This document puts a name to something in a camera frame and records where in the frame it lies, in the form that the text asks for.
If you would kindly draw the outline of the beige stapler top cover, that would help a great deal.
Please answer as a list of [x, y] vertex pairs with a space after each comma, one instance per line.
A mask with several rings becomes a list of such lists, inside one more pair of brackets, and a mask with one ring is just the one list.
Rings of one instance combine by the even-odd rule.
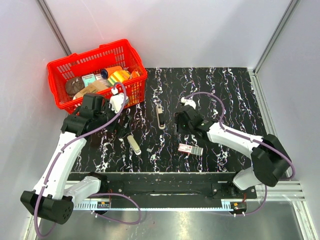
[[141, 154], [141, 149], [138, 143], [136, 142], [135, 138], [133, 135], [128, 135], [127, 136], [128, 143], [130, 147], [132, 148], [133, 152], [138, 156]]

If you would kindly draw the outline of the red white staple box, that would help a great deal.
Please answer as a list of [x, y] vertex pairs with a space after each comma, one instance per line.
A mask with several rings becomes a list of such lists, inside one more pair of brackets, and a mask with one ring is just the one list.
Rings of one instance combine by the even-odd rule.
[[202, 156], [203, 150], [204, 149], [202, 147], [187, 145], [187, 144], [183, 144], [183, 143], [180, 143], [178, 146], [179, 152], [197, 155], [197, 156]]

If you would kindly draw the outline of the stapler base with black magazine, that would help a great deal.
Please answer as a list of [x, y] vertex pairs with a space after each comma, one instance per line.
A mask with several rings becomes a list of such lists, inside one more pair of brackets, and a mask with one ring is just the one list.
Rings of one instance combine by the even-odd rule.
[[164, 130], [166, 127], [163, 108], [161, 104], [156, 105], [157, 122], [160, 130]]

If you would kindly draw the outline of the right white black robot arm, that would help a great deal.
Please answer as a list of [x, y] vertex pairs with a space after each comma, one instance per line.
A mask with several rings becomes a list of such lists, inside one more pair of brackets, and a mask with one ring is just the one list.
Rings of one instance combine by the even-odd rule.
[[255, 185], [275, 187], [292, 165], [275, 135], [251, 135], [216, 120], [205, 120], [190, 105], [182, 106], [181, 111], [174, 114], [174, 124], [177, 133], [181, 135], [193, 135], [198, 140], [221, 144], [251, 160], [252, 166], [239, 171], [227, 186], [227, 192], [233, 198], [239, 198]]

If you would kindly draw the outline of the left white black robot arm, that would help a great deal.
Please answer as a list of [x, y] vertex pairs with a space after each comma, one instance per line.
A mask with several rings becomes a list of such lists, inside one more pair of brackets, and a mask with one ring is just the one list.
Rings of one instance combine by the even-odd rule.
[[118, 123], [122, 107], [129, 97], [117, 93], [110, 99], [87, 93], [82, 104], [68, 115], [62, 124], [57, 147], [41, 179], [31, 191], [23, 191], [20, 201], [36, 218], [63, 225], [74, 206], [91, 195], [103, 198], [108, 192], [108, 179], [91, 172], [75, 185], [65, 188], [71, 169], [94, 130], [106, 129], [123, 134], [130, 121]]

